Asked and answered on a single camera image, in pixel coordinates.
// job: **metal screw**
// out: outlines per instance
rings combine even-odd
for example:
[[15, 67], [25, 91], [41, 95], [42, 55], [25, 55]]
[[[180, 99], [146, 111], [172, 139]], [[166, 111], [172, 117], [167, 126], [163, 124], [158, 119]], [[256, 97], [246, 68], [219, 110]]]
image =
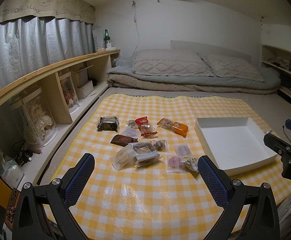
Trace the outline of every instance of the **metal screw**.
[[56, 178], [52, 181], [53, 185], [58, 185], [60, 183], [60, 179]]
[[27, 183], [25, 183], [25, 184], [23, 185], [23, 187], [24, 187], [24, 188], [29, 188], [29, 187], [31, 187], [31, 184], [30, 184], [29, 182], [27, 182]]
[[267, 182], [264, 182], [264, 183], [263, 183], [263, 186], [264, 186], [265, 188], [270, 188], [270, 184], [267, 183]]
[[236, 185], [236, 186], [240, 186], [241, 185], [241, 181], [239, 181], [238, 179], [234, 179], [232, 181], [233, 185]]

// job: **white cardboard box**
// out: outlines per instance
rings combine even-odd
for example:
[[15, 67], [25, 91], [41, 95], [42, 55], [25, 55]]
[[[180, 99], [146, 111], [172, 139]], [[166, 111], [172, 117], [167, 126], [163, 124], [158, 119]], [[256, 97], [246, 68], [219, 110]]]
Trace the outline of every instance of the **white cardboard box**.
[[277, 155], [264, 145], [263, 131], [248, 117], [197, 118], [195, 131], [204, 153], [228, 176], [260, 168]]

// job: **pillow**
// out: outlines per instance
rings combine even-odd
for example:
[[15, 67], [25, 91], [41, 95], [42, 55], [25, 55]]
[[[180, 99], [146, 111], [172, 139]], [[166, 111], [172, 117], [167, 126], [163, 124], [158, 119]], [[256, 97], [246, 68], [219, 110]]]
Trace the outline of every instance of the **pillow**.
[[238, 77], [264, 82], [259, 71], [242, 58], [208, 54], [202, 59], [217, 77]]
[[148, 76], [213, 76], [197, 53], [173, 49], [146, 49], [133, 54], [132, 71]]

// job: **blue gripper pad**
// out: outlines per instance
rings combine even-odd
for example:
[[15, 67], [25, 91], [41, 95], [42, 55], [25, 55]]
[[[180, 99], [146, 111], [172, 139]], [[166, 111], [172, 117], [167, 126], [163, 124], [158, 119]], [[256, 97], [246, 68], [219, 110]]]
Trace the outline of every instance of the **blue gripper pad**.
[[89, 155], [78, 169], [76, 174], [73, 176], [72, 180], [69, 182], [64, 192], [63, 201], [67, 208], [74, 206], [77, 203], [87, 181], [89, 180], [94, 170], [94, 165], [94, 157], [93, 155]]
[[228, 190], [203, 157], [199, 158], [198, 170], [217, 206], [226, 209], [229, 205]]

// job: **headboard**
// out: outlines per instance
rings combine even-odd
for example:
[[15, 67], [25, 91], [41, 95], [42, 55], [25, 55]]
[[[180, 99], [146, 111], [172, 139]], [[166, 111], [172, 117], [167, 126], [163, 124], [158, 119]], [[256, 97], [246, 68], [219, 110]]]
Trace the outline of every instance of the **headboard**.
[[170, 41], [170, 48], [178, 50], [195, 51], [200, 56], [204, 56], [207, 54], [219, 54], [230, 57], [239, 57], [251, 63], [251, 55], [210, 44], [189, 41]]

